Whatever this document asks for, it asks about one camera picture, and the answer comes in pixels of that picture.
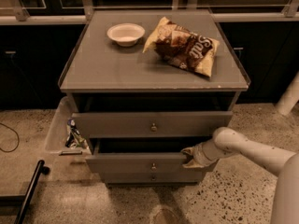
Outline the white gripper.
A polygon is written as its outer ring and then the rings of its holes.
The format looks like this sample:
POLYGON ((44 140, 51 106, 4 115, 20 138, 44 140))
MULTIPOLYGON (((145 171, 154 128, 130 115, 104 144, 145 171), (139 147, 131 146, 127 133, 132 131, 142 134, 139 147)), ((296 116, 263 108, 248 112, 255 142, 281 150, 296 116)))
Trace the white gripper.
POLYGON ((182 164, 186 169, 204 168, 216 162, 222 155, 222 150, 217 148, 212 140, 194 147, 185 147, 181 152, 193 157, 193 160, 182 164))

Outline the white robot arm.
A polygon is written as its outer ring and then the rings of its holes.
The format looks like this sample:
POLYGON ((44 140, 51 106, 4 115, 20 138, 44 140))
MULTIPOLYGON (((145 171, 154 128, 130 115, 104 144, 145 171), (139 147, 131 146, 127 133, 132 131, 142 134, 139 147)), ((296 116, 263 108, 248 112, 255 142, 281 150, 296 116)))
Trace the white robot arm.
POLYGON ((184 168, 204 168, 240 154, 278 178, 270 224, 299 224, 299 153, 249 140, 244 134, 220 127, 212 138, 182 153, 191 156, 184 168))

